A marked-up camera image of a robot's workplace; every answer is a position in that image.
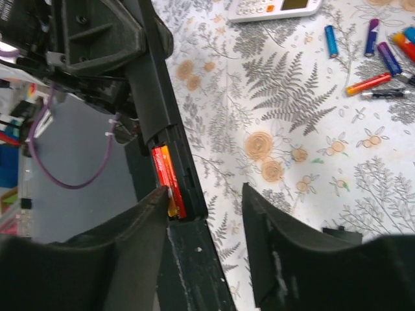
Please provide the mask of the red orange battery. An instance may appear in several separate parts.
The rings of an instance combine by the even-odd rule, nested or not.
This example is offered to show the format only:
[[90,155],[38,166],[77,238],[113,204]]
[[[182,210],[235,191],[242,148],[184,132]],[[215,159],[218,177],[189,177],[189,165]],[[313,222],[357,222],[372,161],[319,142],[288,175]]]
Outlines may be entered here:
[[160,184],[168,188],[170,199],[168,215],[171,218],[183,219],[187,216],[184,201],[180,192],[178,180],[172,165],[169,148],[166,145],[152,149],[152,156],[156,166]]

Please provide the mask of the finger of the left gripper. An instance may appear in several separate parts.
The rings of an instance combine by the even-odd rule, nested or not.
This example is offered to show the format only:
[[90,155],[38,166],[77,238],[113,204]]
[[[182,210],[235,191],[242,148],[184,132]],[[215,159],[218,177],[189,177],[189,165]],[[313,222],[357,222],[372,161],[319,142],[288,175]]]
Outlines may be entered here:
[[97,76],[145,52],[143,28],[121,1],[63,1],[65,69]]

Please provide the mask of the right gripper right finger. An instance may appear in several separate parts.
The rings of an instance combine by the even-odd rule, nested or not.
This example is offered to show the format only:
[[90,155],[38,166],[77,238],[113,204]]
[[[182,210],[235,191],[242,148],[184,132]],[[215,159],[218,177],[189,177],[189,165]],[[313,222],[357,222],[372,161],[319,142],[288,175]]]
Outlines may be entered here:
[[275,208],[249,184],[242,208],[256,307],[414,309],[412,235],[352,244]]

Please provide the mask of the black remote control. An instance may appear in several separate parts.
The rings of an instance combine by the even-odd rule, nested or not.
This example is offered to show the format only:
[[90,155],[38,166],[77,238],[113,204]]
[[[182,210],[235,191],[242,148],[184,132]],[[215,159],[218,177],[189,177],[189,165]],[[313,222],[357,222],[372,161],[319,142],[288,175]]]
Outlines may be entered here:
[[145,52],[126,66],[143,140],[151,156],[153,148],[168,146],[187,214],[183,219],[172,219],[191,222],[207,217],[208,209],[165,62],[174,49],[172,33],[151,1],[123,4],[141,25],[145,37]]

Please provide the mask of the pile of small batteries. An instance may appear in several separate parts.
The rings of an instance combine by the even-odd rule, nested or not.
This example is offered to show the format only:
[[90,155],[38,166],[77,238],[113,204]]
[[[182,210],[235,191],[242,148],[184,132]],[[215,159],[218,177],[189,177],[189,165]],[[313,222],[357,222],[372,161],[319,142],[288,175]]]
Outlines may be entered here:
[[364,23],[347,24],[337,12],[330,15],[331,24],[325,27],[329,55],[347,74],[344,92],[352,97],[371,88],[396,84],[403,76],[405,63],[399,61],[392,38],[382,35],[387,26],[403,26],[402,20],[383,21],[371,16]]

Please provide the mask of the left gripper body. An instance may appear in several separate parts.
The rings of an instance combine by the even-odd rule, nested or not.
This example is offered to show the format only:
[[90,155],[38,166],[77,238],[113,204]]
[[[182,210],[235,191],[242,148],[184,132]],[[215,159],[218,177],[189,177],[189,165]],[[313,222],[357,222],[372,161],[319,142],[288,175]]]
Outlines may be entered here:
[[32,75],[52,75],[47,53],[64,51],[63,1],[1,1],[1,65]]

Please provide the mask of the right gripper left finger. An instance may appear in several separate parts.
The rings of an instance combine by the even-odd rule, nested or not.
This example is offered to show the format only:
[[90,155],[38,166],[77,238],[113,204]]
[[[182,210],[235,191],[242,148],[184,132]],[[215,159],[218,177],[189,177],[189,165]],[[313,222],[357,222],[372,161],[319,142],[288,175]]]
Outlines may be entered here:
[[2,310],[152,310],[167,189],[63,243],[1,236]]

